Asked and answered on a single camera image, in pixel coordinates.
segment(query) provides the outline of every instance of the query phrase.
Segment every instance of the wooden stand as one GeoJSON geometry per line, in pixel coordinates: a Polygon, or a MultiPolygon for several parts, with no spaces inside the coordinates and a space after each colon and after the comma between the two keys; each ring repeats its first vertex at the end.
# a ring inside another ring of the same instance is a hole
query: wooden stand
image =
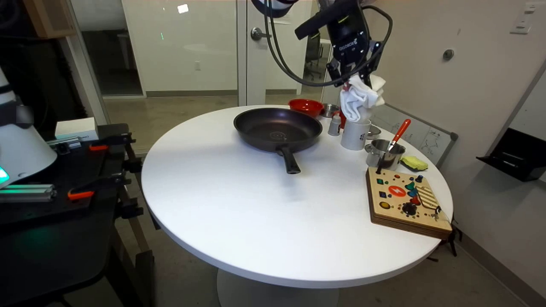
{"type": "Polygon", "coordinates": [[[366,185],[372,223],[446,240],[452,232],[447,216],[426,178],[370,167],[366,185]]]}

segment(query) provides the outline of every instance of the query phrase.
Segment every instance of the white cup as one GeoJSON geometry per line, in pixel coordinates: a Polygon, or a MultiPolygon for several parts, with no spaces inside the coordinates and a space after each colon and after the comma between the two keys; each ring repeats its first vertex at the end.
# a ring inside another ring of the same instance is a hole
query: white cup
{"type": "Polygon", "coordinates": [[[364,149],[371,124],[370,120],[358,123],[347,121],[343,129],[343,135],[341,136],[341,146],[350,150],[364,149]]]}

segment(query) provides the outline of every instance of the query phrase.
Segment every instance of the white towel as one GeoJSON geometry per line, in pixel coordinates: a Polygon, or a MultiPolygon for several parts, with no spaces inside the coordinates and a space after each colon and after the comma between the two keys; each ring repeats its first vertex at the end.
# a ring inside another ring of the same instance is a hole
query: white towel
{"type": "Polygon", "coordinates": [[[385,103],[381,97],[385,80],[379,76],[370,75],[370,81],[372,87],[377,87],[376,90],[365,85],[358,74],[356,74],[349,78],[351,87],[347,91],[341,90],[341,110],[348,121],[360,122],[369,119],[371,117],[371,108],[377,103],[385,103]]]}

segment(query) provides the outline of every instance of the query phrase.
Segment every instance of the frying pan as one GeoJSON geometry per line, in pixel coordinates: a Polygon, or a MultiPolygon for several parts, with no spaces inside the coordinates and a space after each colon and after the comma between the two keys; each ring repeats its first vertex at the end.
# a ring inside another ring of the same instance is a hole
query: frying pan
{"type": "Polygon", "coordinates": [[[233,120],[240,137],[250,146],[284,157],[286,172],[301,172],[293,153],[318,141],[322,125],[307,114],[279,108],[245,111],[233,120]]]}

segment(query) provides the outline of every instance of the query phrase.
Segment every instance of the small bottle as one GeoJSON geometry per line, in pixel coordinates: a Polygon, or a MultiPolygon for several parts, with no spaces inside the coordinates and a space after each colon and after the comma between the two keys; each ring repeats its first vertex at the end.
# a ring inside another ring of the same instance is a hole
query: small bottle
{"type": "Polygon", "coordinates": [[[340,135],[340,129],[341,129],[341,117],[339,114],[334,115],[332,117],[332,121],[330,121],[330,127],[328,128],[328,134],[330,135],[340,135]]]}

